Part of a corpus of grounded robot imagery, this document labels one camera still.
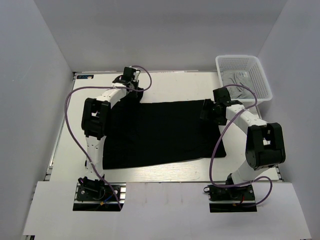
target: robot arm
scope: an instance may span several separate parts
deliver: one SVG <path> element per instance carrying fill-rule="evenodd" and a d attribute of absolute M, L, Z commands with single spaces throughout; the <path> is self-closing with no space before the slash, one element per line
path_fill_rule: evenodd
<path fill-rule="evenodd" d="M 97 98 L 87 98 L 84 102 L 81 128 L 84 130 L 87 152 L 101 176 L 103 175 L 103 149 L 108 132 L 111 109 L 126 96 L 138 98 L 138 94 L 142 94 L 120 88 L 127 87 L 137 90 L 139 73 L 140 72 L 134 68 L 125 67 L 123 75 L 117 77 L 112 82 L 113 88 L 106 90 Z M 88 160 L 85 161 L 85 168 L 88 178 L 97 178 Z"/>
<path fill-rule="evenodd" d="M 237 100 L 231 100 L 225 87 L 213 91 L 214 102 L 205 100 L 201 119 L 211 119 L 216 124 L 226 125 L 227 120 L 245 107 Z M 243 112 L 233 123 L 246 135 L 246 161 L 226 181 L 227 185 L 253 181 L 269 168 L 281 164 L 286 159 L 282 128 L 278 123 L 267 123 L 249 111 Z"/>

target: black cloth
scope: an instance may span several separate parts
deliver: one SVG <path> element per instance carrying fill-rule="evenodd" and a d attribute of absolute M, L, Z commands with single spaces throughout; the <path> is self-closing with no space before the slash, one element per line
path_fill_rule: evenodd
<path fill-rule="evenodd" d="M 139 103 L 122 99 L 111 109 L 103 169 L 210 158 L 220 131 L 217 124 L 200 120 L 203 102 Z M 215 157 L 225 156 L 221 141 Z"/>

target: white panel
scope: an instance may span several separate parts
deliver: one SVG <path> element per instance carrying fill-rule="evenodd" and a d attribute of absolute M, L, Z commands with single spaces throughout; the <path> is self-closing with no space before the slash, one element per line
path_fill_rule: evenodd
<path fill-rule="evenodd" d="M 280 166 L 293 183 L 313 239 L 320 239 L 320 1 L 290 0 L 258 57 L 273 100 L 263 118 L 283 127 L 287 159 Z"/>
<path fill-rule="evenodd" d="M 256 56 L 287 0 L 35 0 L 75 72 L 211 70 Z"/>
<path fill-rule="evenodd" d="M 0 33 L 0 238 L 20 240 L 72 72 L 33 0 L 2 0 Z"/>
<path fill-rule="evenodd" d="M 77 79 L 74 88 L 83 86 L 111 86 L 119 74 L 96 74 L 93 79 Z M 143 93 L 142 103 L 174 102 L 188 100 L 213 99 L 213 89 L 219 88 L 216 72 L 152 72 L 152 86 Z M 149 78 L 140 74 L 139 85 L 146 88 Z M 72 95 L 68 116 L 71 129 L 86 146 L 81 120 L 86 98 L 95 98 L 102 94 L 103 89 L 84 89 Z M 240 128 L 232 124 L 223 138 L 226 157 L 216 158 L 213 164 L 213 179 L 225 181 L 245 160 L 246 135 Z M 83 177 L 86 156 L 71 138 L 64 126 L 56 155 L 54 156 L 51 181 L 76 180 Z M 104 170 L 107 181 L 113 183 L 126 182 L 189 182 L 209 181 L 209 158 L 193 161 L 175 162 L 147 167 Z M 265 174 L 273 180 L 278 180 L 275 168 Z"/>
<path fill-rule="evenodd" d="M 76 182 L 39 182 L 24 229 L 37 240 L 300 240 L 310 238 L 291 183 L 257 212 L 210 213 L 205 183 L 128 183 L 121 212 L 72 211 Z M 254 183 L 261 199 L 268 183 Z"/>

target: white wall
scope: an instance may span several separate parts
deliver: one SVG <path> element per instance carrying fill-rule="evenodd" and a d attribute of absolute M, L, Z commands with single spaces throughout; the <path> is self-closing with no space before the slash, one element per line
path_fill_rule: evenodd
<path fill-rule="evenodd" d="M 292 182 L 312 239 L 320 239 L 320 1 L 289 0 L 258 57 L 273 100 L 261 108 L 283 127 L 287 159 L 280 166 Z"/>
<path fill-rule="evenodd" d="M 20 240 L 73 74 L 33 0 L 2 0 L 0 33 L 0 238 Z"/>
<path fill-rule="evenodd" d="M 35 0 L 74 72 L 212 70 L 257 55 L 287 0 Z"/>

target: white table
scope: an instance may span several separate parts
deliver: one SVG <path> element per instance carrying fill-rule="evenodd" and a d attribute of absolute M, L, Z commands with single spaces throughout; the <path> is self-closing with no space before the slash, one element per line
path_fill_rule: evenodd
<path fill-rule="evenodd" d="M 93 79 L 76 79 L 74 88 L 83 86 L 111 86 L 118 76 L 114 74 L 95 74 Z M 213 99 L 213 89 L 220 87 L 216 72 L 153 72 L 152 87 L 143 93 L 142 103 L 174 102 L 187 100 Z M 149 85 L 145 73 L 140 74 L 140 87 Z M 86 139 L 81 129 L 84 101 L 95 98 L 103 89 L 84 89 L 71 97 L 68 116 L 72 131 L 85 146 Z M 226 157 L 216 158 L 213 164 L 213 180 L 225 181 L 245 160 L 246 135 L 235 125 L 230 126 L 223 138 Z M 53 159 L 50 181 L 75 181 L 85 173 L 85 155 L 71 138 L 64 125 Z M 105 170 L 105 178 L 111 183 L 127 182 L 208 182 L 209 158 L 176 162 L 147 167 Z M 272 180 L 279 180 L 275 168 L 263 173 Z"/>
<path fill-rule="evenodd" d="M 73 211 L 74 181 L 38 182 L 24 235 L 36 240 L 300 240 L 310 238 L 291 183 L 273 185 L 257 212 L 210 213 L 206 183 L 130 182 L 120 212 Z M 268 182 L 253 183 L 257 199 Z"/>

